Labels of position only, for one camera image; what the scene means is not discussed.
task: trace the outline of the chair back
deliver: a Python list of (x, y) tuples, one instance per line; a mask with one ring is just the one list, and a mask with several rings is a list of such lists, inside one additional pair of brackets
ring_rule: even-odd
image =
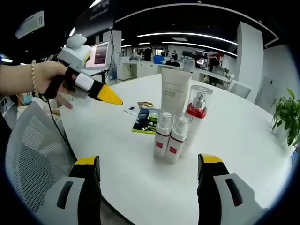
[(236, 94), (236, 95), (238, 95), (238, 96), (246, 99), (247, 96), (252, 91), (252, 88), (249, 87), (249, 86), (247, 86), (247, 85), (245, 85), (245, 84), (243, 84), (243, 83), (241, 83), (241, 82), (233, 80), (230, 83), (227, 91), (229, 91), (229, 92), (231, 92), (233, 94)]
[(68, 176), (75, 158), (51, 118), (32, 102), (21, 114), (7, 145), (5, 170), (27, 208), (36, 214), (46, 192)]

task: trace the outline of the white chair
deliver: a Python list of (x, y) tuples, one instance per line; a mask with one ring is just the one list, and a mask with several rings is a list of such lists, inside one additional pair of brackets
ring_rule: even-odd
[(252, 91), (252, 88), (243, 83), (233, 80), (227, 88), (227, 91), (246, 99), (249, 93)]

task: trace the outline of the white cosmetic tube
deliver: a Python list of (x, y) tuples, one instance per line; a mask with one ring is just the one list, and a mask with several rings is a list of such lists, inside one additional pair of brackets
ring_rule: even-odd
[(191, 73), (162, 68), (162, 110), (172, 114), (183, 112), (191, 78)]

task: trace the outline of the spray bottle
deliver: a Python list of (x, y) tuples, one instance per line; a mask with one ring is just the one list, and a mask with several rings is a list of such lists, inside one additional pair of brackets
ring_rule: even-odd
[(181, 156), (185, 157), (192, 145), (194, 138), (201, 125), (202, 120), (206, 117), (212, 90), (201, 85), (193, 85), (189, 96), (186, 115), (193, 117), (190, 124), (187, 140), (185, 141)]

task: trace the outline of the hand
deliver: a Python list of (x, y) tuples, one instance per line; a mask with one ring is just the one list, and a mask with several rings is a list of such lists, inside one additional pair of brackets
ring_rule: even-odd
[[(46, 62), (35, 64), (34, 75), (36, 78), (38, 92), (44, 94), (52, 78), (57, 75), (65, 75), (66, 70), (67, 67), (65, 67), (59, 62), (46, 61)], [(64, 97), (62, 97), (59, 94), (59, 92), (63, 92), (70, 95), (73, 95), (74, 93), (72, 91), (69, 91), (66, 87), (64, 87), (63, 84), (64, 82), (60, 85), (60, 88), (58, 89), (58, 93), (54, 99), (57, 102), (60, 102), (65, 107), (72, 109), (73, 106)]]

